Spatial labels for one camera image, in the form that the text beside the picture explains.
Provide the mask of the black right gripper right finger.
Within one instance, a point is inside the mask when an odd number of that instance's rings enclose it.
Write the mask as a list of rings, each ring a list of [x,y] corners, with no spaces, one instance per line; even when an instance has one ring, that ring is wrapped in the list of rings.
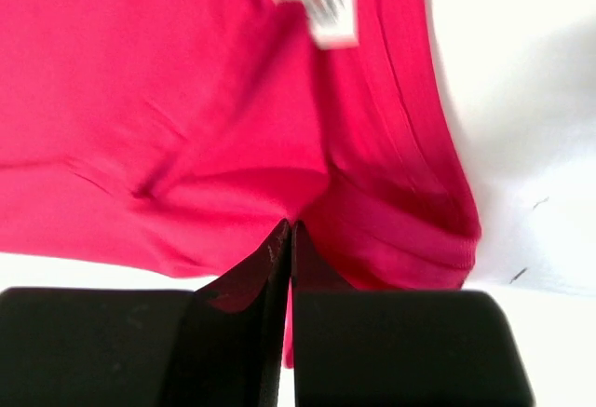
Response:
[[[300,406],[532,406],[507,317],[478,291],[360,291],[296,224],[291,249]]]

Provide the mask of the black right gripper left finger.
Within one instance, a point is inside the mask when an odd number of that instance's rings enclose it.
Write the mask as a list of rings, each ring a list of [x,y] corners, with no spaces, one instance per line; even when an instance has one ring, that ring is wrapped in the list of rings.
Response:
[[[273,406],[291,227],[194,291],[11,288],[5,406]]]

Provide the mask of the pink-red t-shirt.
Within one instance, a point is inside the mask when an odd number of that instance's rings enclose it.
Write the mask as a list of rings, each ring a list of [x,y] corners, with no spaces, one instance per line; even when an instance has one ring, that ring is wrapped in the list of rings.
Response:
[[[457,289],[480,220],[426,0],[1,0],[1,248],[217,275],[281,221]]]

